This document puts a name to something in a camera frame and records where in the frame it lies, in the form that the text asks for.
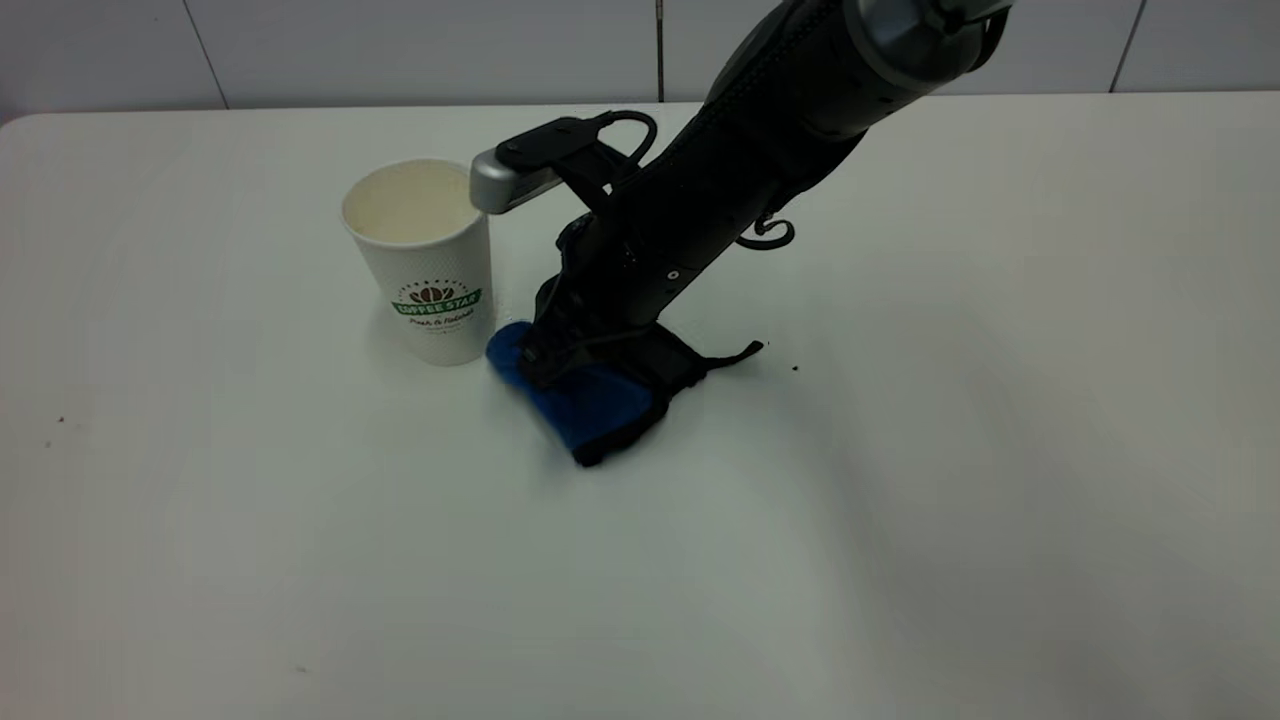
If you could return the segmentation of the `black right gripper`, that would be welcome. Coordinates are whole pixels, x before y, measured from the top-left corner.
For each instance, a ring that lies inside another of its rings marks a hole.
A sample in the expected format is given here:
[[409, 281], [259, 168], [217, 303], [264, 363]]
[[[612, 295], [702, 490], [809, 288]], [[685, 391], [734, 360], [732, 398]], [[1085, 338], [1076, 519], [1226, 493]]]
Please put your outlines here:
[[602, 173], [572, 172], [566, 184], [589, 214], [558, 243], [561, 269], [536, 301], [517, 370], [552, 387], [580, 348], [582, 365], [668, 373], [664, 328], [649, 328], [723, 252], [723, 181], [714, 173], [640, 170], [605, 191]]

